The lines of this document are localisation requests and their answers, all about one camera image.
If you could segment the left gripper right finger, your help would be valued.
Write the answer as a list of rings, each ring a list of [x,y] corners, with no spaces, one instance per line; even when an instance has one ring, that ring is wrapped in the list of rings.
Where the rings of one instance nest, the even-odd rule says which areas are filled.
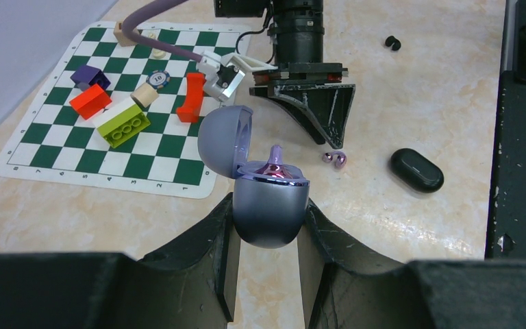
[[[400,263],[313,202],[297,249],[306,328],[526,328],[526,260]]]

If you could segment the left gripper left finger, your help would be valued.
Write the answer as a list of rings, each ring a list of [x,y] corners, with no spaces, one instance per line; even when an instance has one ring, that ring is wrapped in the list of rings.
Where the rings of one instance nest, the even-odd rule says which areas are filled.
[[[225,196],[140,260],[112,252],[0,254],[0,328],[226,328],[240,239]]]

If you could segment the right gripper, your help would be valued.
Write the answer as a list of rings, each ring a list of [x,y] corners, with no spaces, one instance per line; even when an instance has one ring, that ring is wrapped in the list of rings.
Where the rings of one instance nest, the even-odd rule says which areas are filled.
[[[282,63],[253,72],[249,94],[285,110],[316,144],[341,149],[355,95],[354,84],[342,84],[348,75],[339,62]]]

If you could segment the pink earbud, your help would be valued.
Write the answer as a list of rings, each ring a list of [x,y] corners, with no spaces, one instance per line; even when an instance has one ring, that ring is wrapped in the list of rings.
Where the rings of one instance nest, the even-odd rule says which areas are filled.
[[[299,173],[283,163],[283,149],[280,145],[271,147],[267,163],[256,169],[255,173],[288,180],[301,178]]]
[[[342,169],[347,163],[347,156],[343,151],[331,151],[322,155],[323,162],[333,163],[336,169]]]

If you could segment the lavender earbud charging case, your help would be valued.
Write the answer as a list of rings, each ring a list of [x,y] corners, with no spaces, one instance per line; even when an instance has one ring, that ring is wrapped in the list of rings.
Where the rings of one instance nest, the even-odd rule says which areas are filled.
[[[281,248],[298,235],[308,207],[310,181],[300,168],[283,163],[300,179],[255,173],[267,160],[250,160],[253,111],[246,106],[223,106],[201,122],[199,157],[213,172],[234,180],[232,217],[240,238],[256,247]]]

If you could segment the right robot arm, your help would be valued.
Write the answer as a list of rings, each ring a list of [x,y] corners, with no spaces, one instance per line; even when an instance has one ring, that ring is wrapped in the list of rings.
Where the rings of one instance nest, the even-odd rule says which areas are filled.
[[[355,84],[348,69],[323,59],[323,1],[214,2],[217,17],[263,17],[274,64],[255,72],[249,93],[285,110],[318,145],[342,149]]]

